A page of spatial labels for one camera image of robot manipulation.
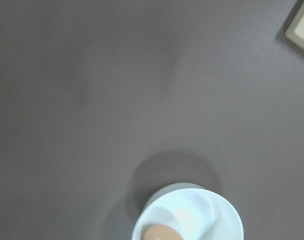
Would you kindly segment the brown egg from bowl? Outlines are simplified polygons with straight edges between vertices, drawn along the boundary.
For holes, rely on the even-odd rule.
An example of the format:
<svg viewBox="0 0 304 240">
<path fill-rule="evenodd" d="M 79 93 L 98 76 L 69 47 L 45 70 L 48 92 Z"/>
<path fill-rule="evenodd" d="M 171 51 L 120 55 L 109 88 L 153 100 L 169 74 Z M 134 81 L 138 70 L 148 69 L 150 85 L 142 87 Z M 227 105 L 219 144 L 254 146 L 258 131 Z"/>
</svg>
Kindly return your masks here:
<svg viewBox="0 0 304 240">
<path fill-rule="evenodd" d="M 153 225 L 145 231 L 143 240 L 183 240 L 183 237 L 167 225 Z"/>
</svg>

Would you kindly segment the white ceramic bowl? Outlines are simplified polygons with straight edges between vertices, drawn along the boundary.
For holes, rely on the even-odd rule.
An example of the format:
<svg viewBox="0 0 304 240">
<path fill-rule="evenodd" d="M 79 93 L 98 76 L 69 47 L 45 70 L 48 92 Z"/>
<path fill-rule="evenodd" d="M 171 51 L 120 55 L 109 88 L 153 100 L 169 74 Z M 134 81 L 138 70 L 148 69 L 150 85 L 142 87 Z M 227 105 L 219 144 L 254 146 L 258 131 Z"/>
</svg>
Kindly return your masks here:
<svg viewBox="0 0 304 240">
<path fill-rule="evenodd" d="M 143 239 L 149 228 L 167 226 L 184 240 L 242 240 L 244 230 L 234 206 L 221 195 L 187 182 L 167 185 L 144 205 L 131 238 Z"/>
</svg>

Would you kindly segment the bamboo cutting board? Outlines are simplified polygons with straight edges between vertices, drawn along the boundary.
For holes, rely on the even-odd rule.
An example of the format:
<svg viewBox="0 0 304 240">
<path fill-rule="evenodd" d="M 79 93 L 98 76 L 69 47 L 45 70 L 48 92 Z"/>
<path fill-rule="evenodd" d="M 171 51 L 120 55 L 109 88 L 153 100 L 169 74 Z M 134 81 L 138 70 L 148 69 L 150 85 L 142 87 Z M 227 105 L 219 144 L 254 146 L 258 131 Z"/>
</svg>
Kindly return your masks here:
<svg viewBox="0 0 304 240">
<path fill-rule="evenodd" d="M 286 30 L 285 36 L 304 50 L 304 2 Z"/>
</svg>

